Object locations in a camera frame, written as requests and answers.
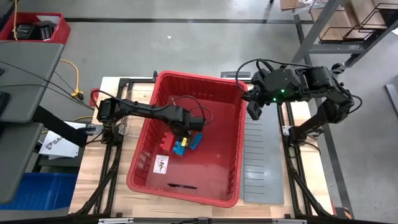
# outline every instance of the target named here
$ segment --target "card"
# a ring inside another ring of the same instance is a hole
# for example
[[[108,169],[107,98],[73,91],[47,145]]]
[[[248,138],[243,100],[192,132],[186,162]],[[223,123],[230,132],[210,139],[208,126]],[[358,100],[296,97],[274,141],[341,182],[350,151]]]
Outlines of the card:
[[[156,155],[154,173],[166,174],[167,164],[169,163],[169,157],[163,155]]]
[[[84,128],[86,124],[64,121],[69,126],[78,129]],[[79,146],[66,140],[65,138],[49,131],[43,141],[43,145],[40,148],[39,154],[51,155],[59,157],[75,157],[79,153]]]

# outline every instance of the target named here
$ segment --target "blue toy block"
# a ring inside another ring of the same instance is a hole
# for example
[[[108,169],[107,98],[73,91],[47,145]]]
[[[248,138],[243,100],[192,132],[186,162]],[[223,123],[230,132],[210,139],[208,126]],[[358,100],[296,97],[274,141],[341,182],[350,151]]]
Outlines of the blue toy block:
[[[173,152],[176,153],[179,156],[184,155],[185,148],[181,146],[181,143],[179,141],[176,141],[173,147]]]
[[[203,134],[202,133],[198,133],[195,138],[193,138],[193,142],[190,146],[191,149],[196,149],[196,147],[198,146],[199,142],[201,141],[201,139],[203,138]]]

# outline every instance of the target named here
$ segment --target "gray drainage mat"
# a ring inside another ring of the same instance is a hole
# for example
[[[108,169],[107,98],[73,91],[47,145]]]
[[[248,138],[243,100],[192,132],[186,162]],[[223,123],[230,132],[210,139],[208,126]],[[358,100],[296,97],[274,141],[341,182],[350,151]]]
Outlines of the gray drainage mat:
[[[258,121],[246,113],[240,191],[245,202],[284,204],[279,141],[276,104],[263,107]]]

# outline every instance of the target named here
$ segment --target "blue bin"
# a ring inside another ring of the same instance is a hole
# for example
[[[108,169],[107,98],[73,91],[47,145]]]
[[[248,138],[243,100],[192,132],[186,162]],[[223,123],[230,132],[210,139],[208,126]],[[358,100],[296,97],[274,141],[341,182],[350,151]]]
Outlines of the blue bin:
[[[25,173],[11,203],[0,210],[53,210],[70,206],[76,174]]]

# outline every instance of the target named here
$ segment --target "white paper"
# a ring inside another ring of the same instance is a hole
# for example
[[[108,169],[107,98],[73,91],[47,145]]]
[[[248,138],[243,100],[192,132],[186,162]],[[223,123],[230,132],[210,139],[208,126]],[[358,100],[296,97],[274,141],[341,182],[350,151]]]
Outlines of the white paper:
[[[168,156],[156,155],[154,173],[156,174],[166,174],[167,164],[169,163]]]
[[[86,124],[74,123],[65,121],[65,123],[69,124],[71,127],[75,129],[84,128]],[[44,139],[43,145],[40,148],[39,154],[42,155],[51,155],[51,159],[56,159],[56,157],[75,157],[79,153],[79,146],[74,143],[66,140],[65,138],[55,134],[52,131],[47,133],[47,136]]]
[[[51,21],[55,24],[58,24],[60,21],[59,16],[36,16],[40,21]]]

